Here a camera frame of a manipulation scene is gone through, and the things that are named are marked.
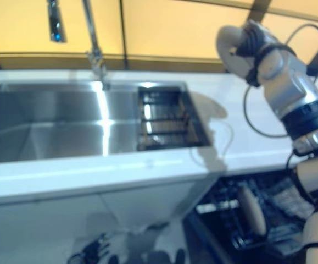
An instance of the stainless steel sink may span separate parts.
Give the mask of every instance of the stainless steel sink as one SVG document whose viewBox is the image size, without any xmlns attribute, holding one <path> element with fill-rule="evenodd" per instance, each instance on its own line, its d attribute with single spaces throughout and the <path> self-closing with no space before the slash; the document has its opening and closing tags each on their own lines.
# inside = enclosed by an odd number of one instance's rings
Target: stainless steel sink
<svg viewBox="0 0 318 264">
<path fill-rule="evenodd" d="M 183 83 L 0 84 L 0 162 L 208 144 Z"/>
</svg>

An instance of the faucet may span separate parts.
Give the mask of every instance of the faucet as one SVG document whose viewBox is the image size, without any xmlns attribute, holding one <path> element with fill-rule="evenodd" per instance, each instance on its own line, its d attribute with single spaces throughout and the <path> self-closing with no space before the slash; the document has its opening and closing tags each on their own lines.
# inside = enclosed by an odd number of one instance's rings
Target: faucet
<svg viewBox="0 0 318 264">
<path fill-rule="evenodd" d="M 83 8 L 86 14 L 89 35 L 91 37 L 92 49 L 87 52 L 89 62 L 93 72 L 98 76 L 103 84 L 103 90 L 109 90 L 110 85 L 107 78 L 107 69 L 104 61 L 104 55 L 98 45 L 95 25 L 89 0 L 82 0 Z M 57 0 L 48 0 L 49 3 L 49 23 L 51 28 L 51 39 L 55 42 L 66 42 L 62 31 L 61 15 L 58 10 Z"/>
<path fill-rule="evenodd" d="M 89 35 L 92 42 L 92 51 L 87 52 L 89 62 L 91 63 L 93 72 L 99 77 L 99 80 L 103 83 L 103 90 L 110 88 L 107 79 L 107 70 L 104 61 L 104 55 L 98 45 L 97 35 L 95 33 L 95 25 L 91 11 L 91 5 L 89 0 L 82 0 L 84 11 L 86 13 L 86 20 L 88 25 Z"/>
</svg>

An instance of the robotic arm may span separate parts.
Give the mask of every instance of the robotic arm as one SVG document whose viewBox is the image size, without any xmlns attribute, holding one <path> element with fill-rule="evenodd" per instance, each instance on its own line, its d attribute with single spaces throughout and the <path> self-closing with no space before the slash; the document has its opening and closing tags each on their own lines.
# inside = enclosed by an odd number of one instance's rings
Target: robotic arm
<svg viewBox="0 0 318 264">
<path fill-rule="evenodd" d="M 216 46 L 228 71 L 264 87 L 268 104 L 292 139 L 294 154 L 312 157 L 297 165 L 293 178 L 316 206 L 304 227 L 303 244 L 307 264 L 318 263 L 318 89 L 293 50 L 252 20 L 242 28 L 223 27 Z"/>
</svg>

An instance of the yellow wall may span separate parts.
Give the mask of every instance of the yellow wall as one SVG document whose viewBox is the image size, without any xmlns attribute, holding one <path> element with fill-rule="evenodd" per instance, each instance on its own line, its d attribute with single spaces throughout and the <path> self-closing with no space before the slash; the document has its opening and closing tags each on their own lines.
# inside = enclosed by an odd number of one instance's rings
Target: yellow wall
<svg viewBox="0 0 318 264">
<path fill-rule="evenodd" d="M 91 0 L 104 53 L 122 54 L 118 1 Z M 47 0 L 0 0 L 0 52 L 85 52 L 90 49 L 82 0 L 59 0 L 67 43 L 50 41 Z"/>
<path fill-rule="evenodd" d="M 305 23 L 309 21 L 274 14 L 265 14 L 263 19 L 263 25 L 269 28 L 281 42 L 285 42 L 297 27 Z M 318 31 L 312 27 L 302 29 L 294 36 L 289 46 L 301 60 L 309 63 L 318 52 Z"/>
<path fill-rule="evenodd" d="M 172 0 L 125 0 L 129 55 L 217 58 L 221 26 L 241 26 L 244 9 Z"/>
<path fill-rule="evenodd" d="M 119 1 L 91 0 L 91 4 L 104 53 L 122 54 Z M 59 6 L 67 43 L 50 40 L 47 0 L 0 0 L 0 52 L 89 50 L 82 0 L 59 0 Z M 318 1 L 313 0 L 273 0 L 271 6 L 318 15 Z M 216 59 L 218 29 L 240 26 L 248 14 L 244 9 L 189 1 L 124 0 L 127 51 L 129 56 Z M 281 41 L 303 23 L 308 21 L 274 14 L 266 14 L 263 20 Z M 318 51 L 318 32 L 304 29 L 290 46 L 307 63 Z"/>
<path fill-rule="evenodd" d="M 272 0 L 270 8 L 277 8 L 318 17 L 318 0 Z"/>
</svg>

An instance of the dishwasher rack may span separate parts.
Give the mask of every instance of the dishwasher rack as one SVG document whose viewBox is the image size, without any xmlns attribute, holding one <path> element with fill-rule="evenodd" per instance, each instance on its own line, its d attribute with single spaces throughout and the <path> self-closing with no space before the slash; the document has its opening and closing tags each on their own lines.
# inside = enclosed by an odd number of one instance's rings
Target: dishwasher rack
<svg viewBox="0 0 318 264">
<path fill-rule="evenodd" d="M 179 88 L 140 89 L 138 150 L 208 145 L 188 92 Z"/>
<path fill-rule="evenodd" d="M 265 236 L 253 233 L 239 206 L 237 193 L 243 186 L 254 194 L 262 209 L 267 225 Z M 237 250 L 291 239 L 302 232 L 313 210 L 313 206 L 301 198 L 286 172 L 222 177 L 196 206 L 199 215 L 212 213 L 216 222 L 222 223 Z"/>
</svg>

